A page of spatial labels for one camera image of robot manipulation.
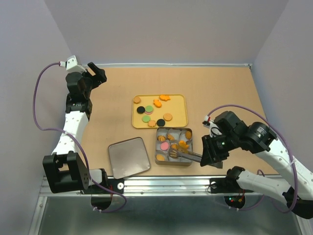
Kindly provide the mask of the metal serving tongs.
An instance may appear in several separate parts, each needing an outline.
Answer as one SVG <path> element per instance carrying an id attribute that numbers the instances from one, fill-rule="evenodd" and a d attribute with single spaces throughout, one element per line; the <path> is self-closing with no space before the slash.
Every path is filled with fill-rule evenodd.
<path id="1" fill-rule="evenodd" d="M 183 159 L 190 160 L 193 162 L 198 162 L 198 163 L 201 162 L 202 156 L 200 154 L 190 152 L 190 151 L 179 151 L 177 149 L 176 149 L 176 151 L 177 151 L 177 155 L 178 155 L 177 158 L 183 158 Z"/>

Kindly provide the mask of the gold tin lid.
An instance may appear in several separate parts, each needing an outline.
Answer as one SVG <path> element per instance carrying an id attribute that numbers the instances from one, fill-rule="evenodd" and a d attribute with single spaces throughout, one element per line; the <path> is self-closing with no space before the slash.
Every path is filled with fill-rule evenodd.
<path id="1" fill-rule="evenodd" d="M 150 169 L 144 141 L 136 137 L 111 144 L 108 147 L 112 174 L 115 179 L 133 176 Z"/>

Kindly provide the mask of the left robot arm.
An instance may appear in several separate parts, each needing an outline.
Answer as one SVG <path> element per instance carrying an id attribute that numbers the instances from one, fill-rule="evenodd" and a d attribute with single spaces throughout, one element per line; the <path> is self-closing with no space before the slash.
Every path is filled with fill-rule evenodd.
<path id="1" fill-rule="evenodd" d="M 81 141 L 92 112 L 91 91 L 107 81 L 105 71 L 93 62 L 85 69 L 69 59 L 65 67 L 68 71 L 65 123 L 63 129 L 58 130 L 61 135 L 56 147 L 43 158 L 45 175 L 53 193 L 89 187 L 89 163 Z"/>

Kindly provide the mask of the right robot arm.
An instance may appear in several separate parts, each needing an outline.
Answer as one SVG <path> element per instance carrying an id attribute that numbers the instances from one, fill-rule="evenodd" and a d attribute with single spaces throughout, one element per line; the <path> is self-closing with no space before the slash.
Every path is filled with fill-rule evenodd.
<path id="1" fill-rule="evenodd" d="M 219 133 L 202 137 L 201 166 L 222 163 L 230 151 L 240 148 L 265 161 L 284 178 L 284 182 L 278 182 L 235 166 L 216 183 L 218 188 L 258 192 L 283 203 L 304 219 L 313 217 L 313 173 L 290 153 L 269 126 L 261 122 L 247 126 L 232 111 L 225 111 L 214 120 L 206 116 L 203 125 L 209 130 L 218 128 Z"/>

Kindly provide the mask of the plain round tan cookie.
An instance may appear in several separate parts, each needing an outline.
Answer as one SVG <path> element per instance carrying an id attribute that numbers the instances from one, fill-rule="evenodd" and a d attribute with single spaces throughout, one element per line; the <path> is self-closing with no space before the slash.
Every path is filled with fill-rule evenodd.
<path id="1" fill-rule="evenodd" d="M 138 103 L 141 102 L 141 98 L 140 98 L 139 96 L 135 96 L 134 99 L 133 99 L 133 102 L 134 102 L 135 104 L 138 104 Z"/>

